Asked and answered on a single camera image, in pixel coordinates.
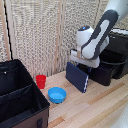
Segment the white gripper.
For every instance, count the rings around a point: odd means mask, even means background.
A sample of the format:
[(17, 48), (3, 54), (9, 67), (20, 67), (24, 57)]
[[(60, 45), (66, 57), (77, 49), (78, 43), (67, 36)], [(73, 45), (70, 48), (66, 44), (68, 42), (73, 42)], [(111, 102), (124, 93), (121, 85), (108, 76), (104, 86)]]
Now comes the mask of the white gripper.
[(97, 68), (100, 64), (100, 59), (97, 58), (95, 60), (87, 60), (83, 57), (78, 57), (77, 52), (75, 50), (71, 51), (70, 59), (74, 62), (77, 62), (77, 68), (80, 68), (80, 64), (88, 66), (88, 74), (91, 73), (92, 68)]

